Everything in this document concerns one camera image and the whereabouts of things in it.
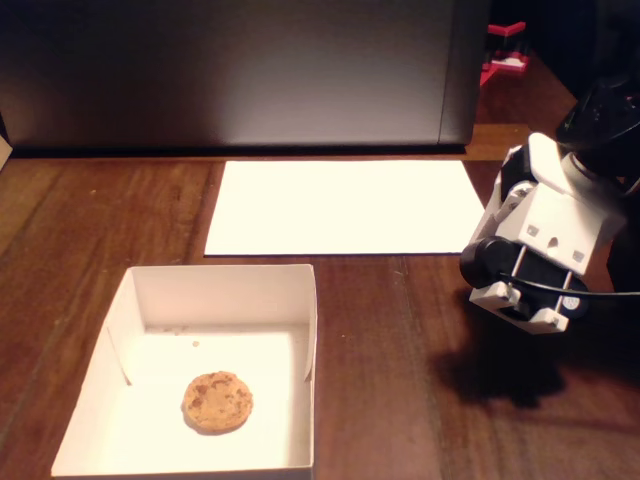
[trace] sheet of paper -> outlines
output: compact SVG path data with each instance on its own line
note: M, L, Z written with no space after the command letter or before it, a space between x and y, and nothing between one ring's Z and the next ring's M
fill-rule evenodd
M228 162L205 255L459 253L482 213L459 161Z

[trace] wire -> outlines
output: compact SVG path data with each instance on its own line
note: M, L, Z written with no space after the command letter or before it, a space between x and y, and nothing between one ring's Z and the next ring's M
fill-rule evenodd
M639 186L640 186L640 177L638 177L638 179L633 183L633 185L627 188L626 192L624 192L622 196L628 197L632 193L635 193Z
M505 280L519 285L521 287L529 288L531 290L538 290L546 293L555 293L563 297L575 297L575 298L624 298L624 297L640 297L640 292L583 292L581 290L567 290L564 288L552 287L550 285L544 285L542 283L530 282L522 278L514 277L508 273L500 273L500 276Z

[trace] dark background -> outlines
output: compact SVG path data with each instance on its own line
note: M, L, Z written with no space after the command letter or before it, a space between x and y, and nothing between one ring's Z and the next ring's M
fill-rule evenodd
M640 58L640 0L494 0L491 22L527 22L533 49L580 97Z

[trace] wooden table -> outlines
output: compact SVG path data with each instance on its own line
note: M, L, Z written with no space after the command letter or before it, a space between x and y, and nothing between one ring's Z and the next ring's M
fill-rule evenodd
M499 163L475 160L502 160L527 127L552 133L573 103L536 58L524 78L490 80L465 156L484 201ZM315 267L319 480L640 478L637 329L608 330L600 315L565 335L522 334L467 302L456 256L204 259L223 167L9 161L0 479L49 477L127 267L249 262Z

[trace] open cardboard box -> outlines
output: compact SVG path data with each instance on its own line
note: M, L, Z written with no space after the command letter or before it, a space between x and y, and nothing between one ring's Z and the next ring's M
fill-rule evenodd
M134 267L104 320L55 478L311 479L316 344L309 265ZM184 421L189 382L251 389L239 429Z

